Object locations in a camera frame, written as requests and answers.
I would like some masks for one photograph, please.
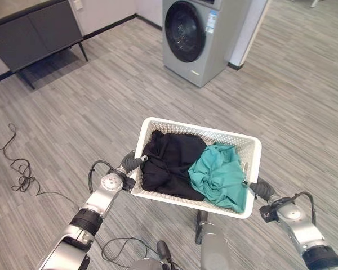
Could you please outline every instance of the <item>laundry basket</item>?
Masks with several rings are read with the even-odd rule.
[[[234,145],[237,150],[237,154],[241,157],[241,165],[246,175],[246,181],[248,183],[257,182],[261,154],[261,143],[257,138],[223,130],[211,129],[206,127],[200,127],[197,125],[190,125],[151,117],[145,119],[141,127],[139,140],[135,151],[136,158],[139,158],[141,156],[144,146],[150,141],[152,132],[154,130],[159,130],[164,134],[189,133],[200,136],[207,143],[220,142],[226,145]],[[136,184],[131,193],[138,197],[164,201],[171,204],[178,204],[217,214],[228,215],[235,218],[248,218],[252,213],[254,204],[254,193],[249,188],[247,190],[247,201],[245,210],[243,213],[237,213],[231,209],[218,207],[206,201],[193,201],[163,193],[143,190],[141,188],[143,173],[141,172],[140,168],[134,170],[131,177],[136,181]]]

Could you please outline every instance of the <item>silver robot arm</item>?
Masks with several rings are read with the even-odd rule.
[[[257,184],[251,184],[250,187],[269,204],[260,208],[264,221],[277,221],[280,224],[309,270],[338,270],[338,255],[316,227],[313,205],[311,220],[300,207],[294,204],[294,198],[297,198],[300,193],[293,198],[282,198],[261,178],[258,179]],[[309,195],[313,203],[310,194],[307,192],[301,194]]]
[[[90,258],[87,252],[94,236],[109,213],[119,191],[128,189],[126,174],[147,159],[134,159],[134,152],[124,157],[120,167],[102,177],[100,187],[92,193],[62,234],[54,241],[49,252],[37,266],[38,270],[85,270]]]

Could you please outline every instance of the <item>front-load washing machine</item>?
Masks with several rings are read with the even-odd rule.
[[[163,0],[164,65],[202,87],[227,67],[251,0]]]

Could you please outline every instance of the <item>cabinet door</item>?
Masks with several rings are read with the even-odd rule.
[[[17,71],[48,52],[24,16],[0,25],[0,58],[12,71]]]
[[[28,16],[49,52],[82,40],[68,1],[46,7]]]

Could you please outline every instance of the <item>washing machine door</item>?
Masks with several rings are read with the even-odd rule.
[[[196,8],[177,1],[165,18],[165,34],[172,53],[182,62],[193,62],[205,46],[205,32]]]

